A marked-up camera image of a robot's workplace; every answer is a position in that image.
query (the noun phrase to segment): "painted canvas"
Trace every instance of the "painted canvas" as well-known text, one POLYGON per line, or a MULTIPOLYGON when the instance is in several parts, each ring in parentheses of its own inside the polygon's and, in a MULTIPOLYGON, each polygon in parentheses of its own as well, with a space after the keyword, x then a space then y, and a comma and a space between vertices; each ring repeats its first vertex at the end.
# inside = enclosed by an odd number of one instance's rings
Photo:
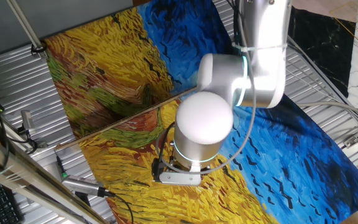
MULTIPOLYGON (((231 53, 209 0, 152 1, 46 42, 77 137, 193 87, 204 54, 231 53)), ((286 96, 274 109, 257 110, 242 154, 200 186, 152 182, 155 140, 181 100, 80 143, 94 176, 130 203, 135 223, 340 223, 358 210, 358 170, 286 96)), ((250 109, 235 108, 234 117, 213 166, 246 135, 250 109)), ((123 203, 108 202, 119 223, 130 223, 123 203)))

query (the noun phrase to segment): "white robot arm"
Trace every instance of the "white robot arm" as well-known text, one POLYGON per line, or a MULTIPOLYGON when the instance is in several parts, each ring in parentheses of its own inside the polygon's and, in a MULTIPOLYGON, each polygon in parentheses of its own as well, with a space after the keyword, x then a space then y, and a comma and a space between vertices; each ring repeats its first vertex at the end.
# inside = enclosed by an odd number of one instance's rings
POLYGON ((233 125, 234 106, 276 106, 284 92, 285 53, 291 0, 237 0, 242 55, 203 57, 197 93, 178 108, 170 163, 187 172, 167 168, 153 174, 163 184, 198 185, 196 174, 217 155, 233 125), (254 92, 249 75, 254 78, 254 92))

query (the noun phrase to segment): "wooden strip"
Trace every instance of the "wooden strip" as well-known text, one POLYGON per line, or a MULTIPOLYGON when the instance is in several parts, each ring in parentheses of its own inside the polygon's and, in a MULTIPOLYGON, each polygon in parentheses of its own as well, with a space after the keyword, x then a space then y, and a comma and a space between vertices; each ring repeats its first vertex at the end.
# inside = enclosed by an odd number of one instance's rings
POLYGON ((173 100, 178 99, 179 97, 185 96, 185 95, 187 95, 187 94, 189 94, 189 93, 191 93, 191 92, 193 92, 193 91, 195 91, 195 90, 196 90, 196 87, 191 88, 191 89, 189 89, 189 90, 186 90, 186 91, 184 91, 183 93, 180 93, 180 94, 178 94, 178 95, 176 95, 176 96, 173 96, 173 97, 171 97, 171 98, 169 98, 169 99, 167 99, 167 100, 165 100, 165 101, 163 101, 163 102, 161 102, 161 103, 157 103, 156 105, 153 105, 153 106, 151 106, 151 107, 149 107, 149 108, 146 108, 146 109, 144 109, 144 110, 142 110, 142 111, 140 111, 140 112, 138 112, 138 113, 136 113, 136 114, 134 114, 134 115, 132 115, 132 116, 129 116, 129 117, 126 117, 126 118, 121 119, 121 120, 119 120, 119 121, 116 121, 116 122, 114 122, 113 124, 109 124, 109 125, 107 125, 107 126, 101 128, 101 129, 99 129, 99 130, 97 130, 97 131, 94 131, 94 132, 92 132, 92 133, 89 133, 89 134, 87 134, 87 135, 85 135, 85 136, 83 136, 83 137, 81 137, 81 138, 79 138, 79 139, 77 139, 77 140, 72 141, 72 142, 68 142, 68 143, 66 143, 66 144, 57 144, 57 146, 56 146, 56 151, 59 151, 59 150, 68 148, 68 147, 70 147, 70 146, 74 146, 75 144, 78 144, 78 143, 80 143, 80 142, 82 142, 82 141, 85 141, 85 140, 87 140, 87 139, 89 139, 89 138, 95 137, 95 136, 97 136, 98 134, 101 134, 101 133, 103 133, 103 132, 105 132, 105 131, 107 131, 107 130, 109 130, 109 129, 111 129, 111 128, 115 128, 116 126, 119 126, 119 125, 121 125, 121 124, 124 124, 124 123, 126 123, 126 122, 128 122, 128 121, 130 121, 130 120, 132 120, 132 119, 134 119, 134 118, 136 118, 136 117, 138 117, 138 116, 140 116, 140 115, 143 115, 143 114, 146 114, 146 113, 148 113, 148 112, 150 112, 150 111, 152 111, 152 110, 155 110, 155 109, 157 109, 157 108, 159 108, 159 107, 161 107, 161 106, 163 106, 163 105, 166 105, 167 103, 170 103, 170 102, 172 102, 173 100))

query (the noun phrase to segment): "gray wall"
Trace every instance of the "gray wall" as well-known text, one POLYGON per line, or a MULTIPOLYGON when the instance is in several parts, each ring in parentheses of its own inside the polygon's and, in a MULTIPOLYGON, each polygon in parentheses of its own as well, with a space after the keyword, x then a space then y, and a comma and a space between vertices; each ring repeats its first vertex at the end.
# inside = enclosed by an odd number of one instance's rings
MULTIPOLYGON (((35 33, 46 37, 132 7, 132 0, 17 0, 35 33)), ((0 53, 30 40, 5 0, 0 0, 0 53)))

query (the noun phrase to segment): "blue brushstroke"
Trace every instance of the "blue brushstroke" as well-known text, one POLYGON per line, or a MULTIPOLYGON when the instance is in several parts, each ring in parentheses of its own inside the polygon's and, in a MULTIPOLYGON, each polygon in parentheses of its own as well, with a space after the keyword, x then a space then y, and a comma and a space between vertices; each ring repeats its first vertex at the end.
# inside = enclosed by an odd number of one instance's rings
MULTIPOLYGON (((174 81, 173 94, 195 86, 204 54, 231 53, 209 0, 153 1, 138 12, 174 81)), ((231 157, 242 144, 250 112, 234 109, 223 156, 231 157)), ((340 223, 358 210, 357 168, 286 96, 274 109, 257 110, 250 140, 230 166, 280 223, 340 223)))
MULTIPOLYGON (((242 144, 251 112, 234 109, 233 130, 220 150, 225 157, 242 144)), ((357 168, 286 96, 274 109, 257 110, 250 141, 236 163, 241 167, 232 162, 231 168, 280 223, 341 223, 358 211, 357 168)))
POLYGON ((230 38, 212 1, 156 0, 137 10, 167 65, 174 82, 173 95, 196 85, 205 54, 231 53, 230 38))

